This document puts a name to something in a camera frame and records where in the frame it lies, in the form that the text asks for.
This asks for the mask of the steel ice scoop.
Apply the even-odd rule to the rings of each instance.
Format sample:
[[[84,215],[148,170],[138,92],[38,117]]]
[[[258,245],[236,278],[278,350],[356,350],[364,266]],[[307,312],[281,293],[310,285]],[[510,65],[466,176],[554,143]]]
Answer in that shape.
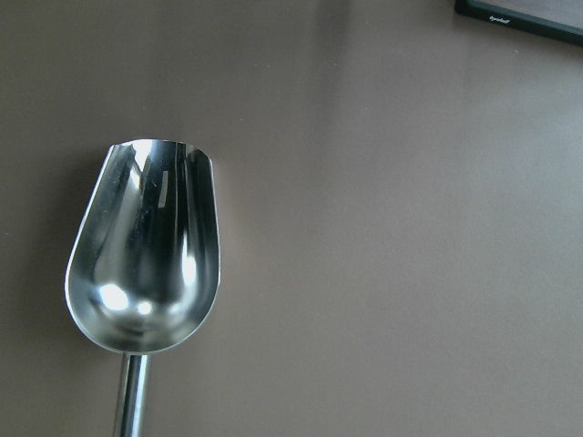
[[[117,436],[140,435],[151,357],[200,328],[219,284],[210,158],[160,139],[110,147],[67,263],[65,297],[79,330],[123,357]]]

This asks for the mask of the black framed board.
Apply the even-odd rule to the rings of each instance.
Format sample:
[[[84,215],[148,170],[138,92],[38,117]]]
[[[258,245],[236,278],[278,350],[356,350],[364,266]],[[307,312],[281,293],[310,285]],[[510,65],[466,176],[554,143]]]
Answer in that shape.
[[[490,24],[582,46],[582,2],[456,0],[455,11]]]

